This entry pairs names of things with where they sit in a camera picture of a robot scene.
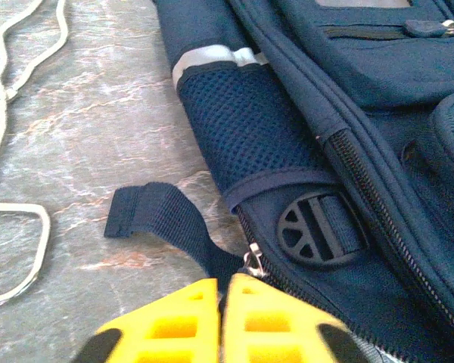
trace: yellow plastic object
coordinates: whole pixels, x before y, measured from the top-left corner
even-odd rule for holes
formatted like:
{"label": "yellow plastic object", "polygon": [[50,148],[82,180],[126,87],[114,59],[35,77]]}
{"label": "yellow plastic object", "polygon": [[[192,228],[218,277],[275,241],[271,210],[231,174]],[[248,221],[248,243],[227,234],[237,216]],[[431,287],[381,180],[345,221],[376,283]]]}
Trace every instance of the yellow plastic object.
{"label": "yellow plastic object", "polygon": [[326,312],[256,278],[236,274],[225,307],[225,363],[341,362],[319,326],[333,327],[344,335],[348,332]]}
{"label": "yellow plastic object", "polygon": [[107,363],[218,363],[216,279],[203,279],[103,325],[123,335]]}

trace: zipper pull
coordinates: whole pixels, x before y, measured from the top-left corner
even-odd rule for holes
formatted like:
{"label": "zipper pull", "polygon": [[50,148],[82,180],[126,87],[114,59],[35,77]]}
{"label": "zipper pull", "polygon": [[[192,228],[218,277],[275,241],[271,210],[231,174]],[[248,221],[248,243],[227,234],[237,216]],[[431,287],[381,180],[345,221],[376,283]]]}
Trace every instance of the zipper pull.
{"label": "zipper pull", "polygon": [[244,255],[244,270],[249,272],[250,276],[255,278],[264,278],[268,274],[264,271],[264,267],[260,261],[263,255],[259,245],[256,243],[249,245],[249,252]]}
{"label": "zipper pull", "polygon": [[454,36],[454,20],[446,20],[443,23],[428,20],[407,20],[403,29],[408,35],[415,38]]}

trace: navy blue backpack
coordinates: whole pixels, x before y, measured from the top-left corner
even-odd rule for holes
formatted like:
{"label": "navy blue backpack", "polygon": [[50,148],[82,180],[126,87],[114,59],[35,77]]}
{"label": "navy blue backpack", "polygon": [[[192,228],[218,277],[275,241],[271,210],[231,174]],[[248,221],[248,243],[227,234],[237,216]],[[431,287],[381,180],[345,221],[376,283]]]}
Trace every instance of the navy blue backpack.
{"label": "navy blue backpack", "polygon": [[173,82],[245,262],[173,186],[105,235],[160,235],[404,361],[454,361],[454,0],[157,0]]}

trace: marble floor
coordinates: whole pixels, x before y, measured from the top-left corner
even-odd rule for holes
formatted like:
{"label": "marble floor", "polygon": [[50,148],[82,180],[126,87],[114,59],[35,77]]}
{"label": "marble floor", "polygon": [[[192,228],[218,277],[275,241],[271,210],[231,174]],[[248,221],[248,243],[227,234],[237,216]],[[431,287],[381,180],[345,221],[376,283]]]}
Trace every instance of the marble floor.
{"label": "marble floor", "polygon": [[[0,26],[31,1],[0,0]],[[8,37],[9,85],[58,38],[55,4]],[[68,43],[10,105],[0,155],[0,201],[42,204],[52,220],[39,280],[0,306],[0,361],[68,362],[103,323],[204,276],[155,237],[103,238],[119,187],[177,185],[218,245],[244,250],[173,89],[153,4],[68,1],[67,22]],[[0,215],[0,293],[30,270],[39,232],[38,219]]]}

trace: black nylon strap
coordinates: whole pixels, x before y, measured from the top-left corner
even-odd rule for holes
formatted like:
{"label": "black nylon strap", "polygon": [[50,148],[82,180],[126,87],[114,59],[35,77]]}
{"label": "black nylon strap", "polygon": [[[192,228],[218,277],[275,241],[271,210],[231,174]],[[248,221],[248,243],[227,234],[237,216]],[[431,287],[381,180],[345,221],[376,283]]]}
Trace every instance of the black nylon strap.
{"label": "black nylon strap", "polygon": [[241,257],[218,248],[195,205],[175,186],[149,183],[116,190],[105,237],[128,238],[150,232],[190,255],[226,292],[231,276],[242,267]]}

